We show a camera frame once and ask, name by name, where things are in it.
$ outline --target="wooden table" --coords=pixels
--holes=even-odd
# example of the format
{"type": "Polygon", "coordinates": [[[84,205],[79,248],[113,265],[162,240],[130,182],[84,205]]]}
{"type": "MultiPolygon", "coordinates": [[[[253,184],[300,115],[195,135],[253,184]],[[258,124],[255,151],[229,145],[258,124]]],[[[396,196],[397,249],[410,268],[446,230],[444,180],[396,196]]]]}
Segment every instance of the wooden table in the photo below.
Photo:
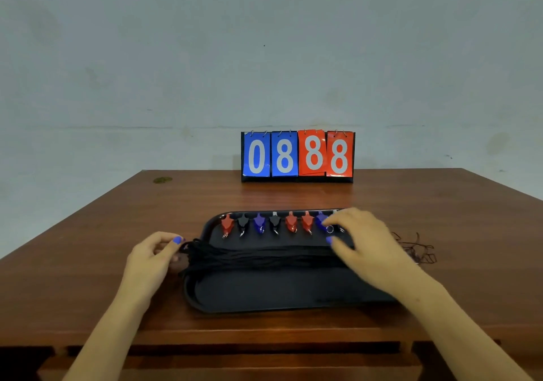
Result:
{"type": "MultiPolygon", "coordinates": [[[[192,239],[218,213],[368,209],[495,339],[543,341],[543,202],[463,169],[356,170],[355,183],[244,183],[237,171],[142,171],[0,260],[0,346],[82,345],[114,296],[126,256],[154,231],[192,239]],[[156,184],[157,177],[170,182],[156,184]]],[[[172,274],[138,345],[285,345],[427,340],[403,307],[206,315],[172,274]]]]}

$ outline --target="red number card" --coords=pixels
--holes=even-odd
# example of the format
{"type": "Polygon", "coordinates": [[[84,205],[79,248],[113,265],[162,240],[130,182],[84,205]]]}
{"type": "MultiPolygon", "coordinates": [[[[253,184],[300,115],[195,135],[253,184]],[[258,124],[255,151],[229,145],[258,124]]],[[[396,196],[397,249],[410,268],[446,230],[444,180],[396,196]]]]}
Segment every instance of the red number card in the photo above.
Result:
{"type": "Polygon", "coordinates": [[[299,175],[324,175],[328,160],[326,158],[326,139],[323,130],[298,131],[299,175]]]}
{"type": "Polygon", "coordinates": [[[328,165],[326,176],[352,177],[353,133],[328,131],[327,135],[328,165]]]}

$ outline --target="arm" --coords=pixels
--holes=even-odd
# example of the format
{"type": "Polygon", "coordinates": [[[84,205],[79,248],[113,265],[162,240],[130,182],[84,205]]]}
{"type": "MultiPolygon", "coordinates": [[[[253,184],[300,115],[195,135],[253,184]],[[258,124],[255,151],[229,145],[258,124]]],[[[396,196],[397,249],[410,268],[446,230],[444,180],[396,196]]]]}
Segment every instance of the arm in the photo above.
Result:
{"type": "Polygon", "coordinates": [[[334,252],[364,281],[394,296],[418,319],[459,381],[531,379],[441,284],[413,262],[382,221],[349,208],[323,222],[334,224],[347,229],[355,243],[352,250],[330,237],[334,252]]]}
{"type": "Polygon", "coordinates": [[[139,323],[164,280],[170,261],[176,261],[181,241],[177,234],[157,232],[133,248],[115,299],[63,381],[116,381],[119,378],[139,323]]]}

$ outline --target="hand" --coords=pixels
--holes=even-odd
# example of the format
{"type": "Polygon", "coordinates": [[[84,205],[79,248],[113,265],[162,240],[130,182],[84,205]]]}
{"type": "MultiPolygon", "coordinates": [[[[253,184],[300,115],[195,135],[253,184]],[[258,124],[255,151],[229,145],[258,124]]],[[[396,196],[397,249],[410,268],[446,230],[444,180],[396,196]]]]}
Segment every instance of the hand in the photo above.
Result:
{"type": "Polygon", "coordinates": [[[398,298],[405,282],[426,275],[399,246],[383,221],[368,211],[347,208],[330,215],[323,225],[341,225],[352,237],[350,249],[337,237],[329,237],[332,249],[361,279],[398,298]]]}
{"type": "Polygon", "coordinates": [[[117,297],[149,307],[151,297],[166,277],[169,263],[177,261],[176,254],[183,241],[177,234],[155,232],[137,244],[126,260],[117,297]]]}

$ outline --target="bundle of black cord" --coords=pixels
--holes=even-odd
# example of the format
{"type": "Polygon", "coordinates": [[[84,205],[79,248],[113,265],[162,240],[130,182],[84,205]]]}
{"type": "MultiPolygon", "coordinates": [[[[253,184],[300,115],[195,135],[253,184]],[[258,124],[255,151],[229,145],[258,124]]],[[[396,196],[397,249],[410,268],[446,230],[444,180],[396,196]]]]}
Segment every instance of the bundle of black cord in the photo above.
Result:
{"type": "Polygon", "coordinates": [[[183,274],[263,268],[345,267],[329,246],[289,245],[227,250],[195,239],[184,243],[180,253],[188,255],[183,274]]]}

